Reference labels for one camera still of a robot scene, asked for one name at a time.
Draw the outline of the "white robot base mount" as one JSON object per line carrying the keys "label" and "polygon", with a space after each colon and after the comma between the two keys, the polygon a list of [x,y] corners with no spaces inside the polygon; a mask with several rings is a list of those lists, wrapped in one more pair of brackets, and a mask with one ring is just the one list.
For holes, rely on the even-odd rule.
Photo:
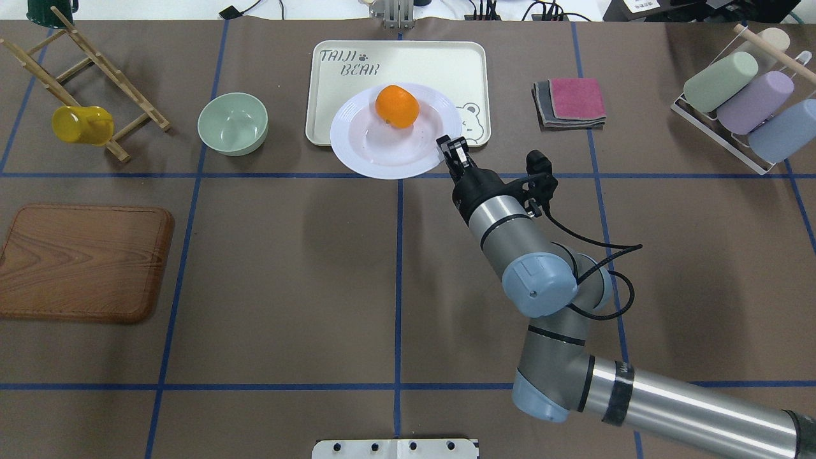
{"label": "white robot base mount", "polygon": [[470,439],[355,439],[319,441],[312,458],[480,458]]}

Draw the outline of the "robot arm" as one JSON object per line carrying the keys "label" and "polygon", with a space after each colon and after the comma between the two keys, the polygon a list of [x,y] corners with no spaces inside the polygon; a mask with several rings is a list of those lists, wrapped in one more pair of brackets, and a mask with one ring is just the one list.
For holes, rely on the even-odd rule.
{"label": "robot arm", "polygon": [[613,294],[612,256],[595,261],[547,238],[536,217],[554,222],[550,201],[558,186],[551,161],[534,149],[527,174],[506,182],[480,168],[463,137],[442,136],[437,148],[453,181],[452,201],[478,241],[502,290],[528,317],[512,389],[514,404],[533,418],[562,423],[588,412],[607,425],[679,442],[729,458],[813,458],[814,418],[761,405],[630,363],[589,354],[592,321]]}

